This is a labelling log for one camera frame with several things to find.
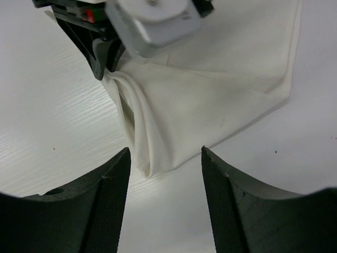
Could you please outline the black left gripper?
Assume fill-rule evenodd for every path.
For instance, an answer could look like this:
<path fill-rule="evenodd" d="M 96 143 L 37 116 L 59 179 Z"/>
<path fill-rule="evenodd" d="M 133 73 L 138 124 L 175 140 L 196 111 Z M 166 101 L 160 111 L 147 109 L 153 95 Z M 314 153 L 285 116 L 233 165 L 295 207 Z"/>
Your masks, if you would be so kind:
<path fill-rule="evenodd" d="M 94 41 L 111 43 L 107 55 L 107 69 L 114 72 L 125 51 L 113 25 L 105 13 L 105 2 L 86 1 L 35 1 L 36 8 L 50 7 L 57 24 L 87 60 L 94 77 L 101 81 L 104 75 L 103 60 L 98 60 Z"/>

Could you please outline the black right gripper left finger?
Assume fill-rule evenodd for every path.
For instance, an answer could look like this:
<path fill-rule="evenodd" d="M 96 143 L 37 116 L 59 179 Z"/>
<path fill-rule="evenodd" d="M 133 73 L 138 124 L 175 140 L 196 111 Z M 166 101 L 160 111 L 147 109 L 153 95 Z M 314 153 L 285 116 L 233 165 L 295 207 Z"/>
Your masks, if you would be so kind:
<path fill-rule="evenodd" d="M 1 194 L 1 252 L 117 252 L 131 173 L 124 148 L 43 195 Z"/>

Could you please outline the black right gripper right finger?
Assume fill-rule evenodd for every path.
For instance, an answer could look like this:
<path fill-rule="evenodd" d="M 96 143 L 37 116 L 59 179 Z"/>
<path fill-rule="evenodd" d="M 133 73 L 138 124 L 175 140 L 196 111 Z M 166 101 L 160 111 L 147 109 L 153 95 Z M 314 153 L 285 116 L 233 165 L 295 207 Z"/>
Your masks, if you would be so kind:
<path fill-rule="evenodd" d="M 201 162 L 217 252 L 336 252 L 336 188 L 289 192 L 207 147 Z"/>

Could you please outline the white cloth napkin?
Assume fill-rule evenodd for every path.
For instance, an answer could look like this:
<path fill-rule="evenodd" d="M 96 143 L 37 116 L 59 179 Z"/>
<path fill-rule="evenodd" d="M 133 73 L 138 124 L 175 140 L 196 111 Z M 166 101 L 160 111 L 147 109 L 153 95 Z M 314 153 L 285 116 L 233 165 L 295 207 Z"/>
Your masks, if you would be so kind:
<path fill-rule="evenodd" d="M 146 63 L 124 55 L 104 74 L 145 178 L 178 168 L 289 97 L 301 1 L 214 5 L 187 43 Z"/>

